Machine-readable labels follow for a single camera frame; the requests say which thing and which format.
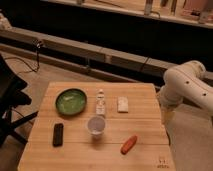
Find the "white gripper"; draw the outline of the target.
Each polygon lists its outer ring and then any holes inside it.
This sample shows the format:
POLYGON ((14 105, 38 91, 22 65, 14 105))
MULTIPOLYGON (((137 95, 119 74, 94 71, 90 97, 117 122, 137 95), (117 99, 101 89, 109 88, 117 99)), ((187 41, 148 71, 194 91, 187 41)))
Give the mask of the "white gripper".
POLYGON ((172 108, 162 107, 161 114, 161 122, 164 126, 167 126, 174 117, 174 110, 172 108))

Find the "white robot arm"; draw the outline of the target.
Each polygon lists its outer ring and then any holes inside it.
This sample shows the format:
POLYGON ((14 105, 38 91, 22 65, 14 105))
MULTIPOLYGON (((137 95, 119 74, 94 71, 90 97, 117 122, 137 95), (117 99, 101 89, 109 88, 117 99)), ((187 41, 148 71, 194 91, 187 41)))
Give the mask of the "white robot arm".
POLYGON ((174 109, 186 98, 209 113, 213 126, 213 87, 203 81, 205 72, 205 66, 197 60, 170 67, 164 72, 164 85, 157 93, 164 125, 171 121, 174 109))

